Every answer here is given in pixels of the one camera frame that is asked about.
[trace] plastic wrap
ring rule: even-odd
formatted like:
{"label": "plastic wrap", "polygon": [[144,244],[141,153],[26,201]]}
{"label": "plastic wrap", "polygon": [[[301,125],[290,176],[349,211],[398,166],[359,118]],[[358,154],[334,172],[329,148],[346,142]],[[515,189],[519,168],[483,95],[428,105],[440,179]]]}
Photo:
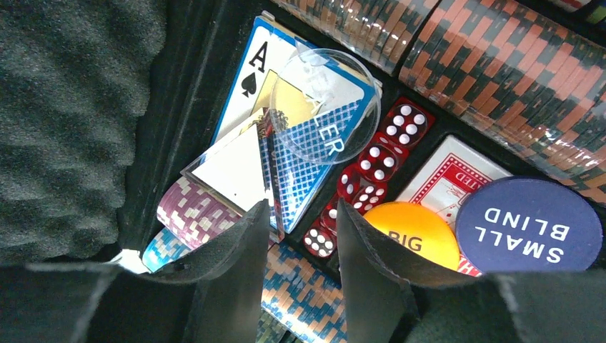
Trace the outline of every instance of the plastic wrap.
{"label": "plastic wrap", "polygon": [[439,0],[273,0],[387,73]]}
{"label": "plastic wrap", "polygon": [[[291,90],[296,80],[303,81],[302,91]],[[303,51],[280,71],[268,111],[271,130],[262,142],[279,231],[290,233],[332,166],[356,156],[372,138],[380,94],[370,72],[340,51]],[[302,113],[293,104],[313,106]]]}
{"label": "plastic wrap", "polygon": [[515,1],[443,1],[399,78],[606,204],[606,49]]}

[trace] pink poker chip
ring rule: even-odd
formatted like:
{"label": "pink poker chip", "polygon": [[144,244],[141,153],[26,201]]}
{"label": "pink poker chip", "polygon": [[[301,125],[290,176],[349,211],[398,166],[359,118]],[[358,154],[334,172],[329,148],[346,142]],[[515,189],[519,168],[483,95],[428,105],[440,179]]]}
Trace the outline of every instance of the pink poker chip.
{"label": "pink poker chip", "polygon": [[194,182],[181,177],[160,200],[158,220],[196,249],[234,225],[240,216]]}

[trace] stack of poker chips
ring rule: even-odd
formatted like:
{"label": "stack of poker chips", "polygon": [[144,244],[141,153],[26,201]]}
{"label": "stack of poker chips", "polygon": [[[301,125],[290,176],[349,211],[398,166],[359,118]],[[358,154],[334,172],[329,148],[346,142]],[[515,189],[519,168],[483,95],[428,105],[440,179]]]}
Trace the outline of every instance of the stack of poker chips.
{"label": "stack of poker chips", "polygon": [[443,0],[399,78],[606,204],[606,49],[512,0]]}
{"label": "stack of poker chips", "polygon": [[181,177],[160,200],[157,218],[193,250],[230,228],[240,216],[209,191]]}
{"label": "stack of poker chips", "polygon": [[269,313],[262,311],[257,328],[257,343],[277,343],[287,333],[286,327],[280,324]]}
{"label": "stack of poker chips", "polygon": [[387,73],[439,0],[273,0]]}
{"label": "stack of poker chips", "polygon": [[267,255],[263,309],[303,342],[346,342],[340,286],[286,244]]}
{"label": "stack of poker chips", "polygon": [[[168,229],[143,254],[152,271],[183,257],[189,248]],[[343,293],[339,285],[286,244],[273,244],[267,254],[258,342],[280,342],[289,329],[303,342],[346,342]],[[266,313],[275,318],[268,320]]]}
{"label": "stack of poker chips", "polygon": [[149,243],[141,261],[155,273],[164,265],[180,259],[192,250],[166,227],[163,228]]}

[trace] ace of spades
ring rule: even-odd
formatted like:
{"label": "ace of spades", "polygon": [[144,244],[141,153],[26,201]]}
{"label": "ace of spades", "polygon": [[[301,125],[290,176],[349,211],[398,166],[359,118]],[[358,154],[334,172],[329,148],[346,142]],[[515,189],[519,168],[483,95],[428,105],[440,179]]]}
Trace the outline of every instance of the ace of spades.
{"label": "ace of spades", "polygon": [[[256,54],[247,62],[258,71],[265,73],[265,57],[267,55],[267,41],[264,42]],[[257,77],[255,76],[256,71],[253,71],[249,76],[245,77],[240,86],[244,90],[242,95],[246,98],[249,95],[255,95],[257,92]]]}

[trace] poker chip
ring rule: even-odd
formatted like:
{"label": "poker chip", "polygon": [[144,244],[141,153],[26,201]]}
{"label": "poker chip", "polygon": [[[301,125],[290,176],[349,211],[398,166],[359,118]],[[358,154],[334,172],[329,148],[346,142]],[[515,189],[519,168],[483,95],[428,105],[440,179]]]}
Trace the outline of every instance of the poker chip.
{"label": "poker chip", "polygon": [[448,224],[418,204],[389,202],[368,211],[364,218],[403,247],[443,267],[457,270],[459,247]]}
{"label": "poker chip", "polygon": [[582,271],[602,248],[602,225],[576,193],[509,177],[469,196],[457,216],[464,256],[482,273]]}
{"label": "poker chip", "polygon": [[286,244],[268,251],[261,305],[303,342],[344,342],[340,286]]}
{"label": "poker chip", "polygon": [[257,327],[256,343],[280,342],[288,330],[266,311],[262,311]]}
{"label": "poker chip", "polygon": [[160,200],[158,220],[190,249],[235,224],[240,216],[194,182],[181,177]]}
{"label": "poker chip", "polygon": [[444,0],[399,79],[605,205],[605,54],[513,0]]}
{"label": "poker chip", "polygon": [[141,261],[154,273],[166,264],[180,259],[190,253],[191,249],[179,240],[166,227],[163,228],[149,243]]}
{"label": "poker chip", "polygon": [[273,0],[391,74],[439,0]]}

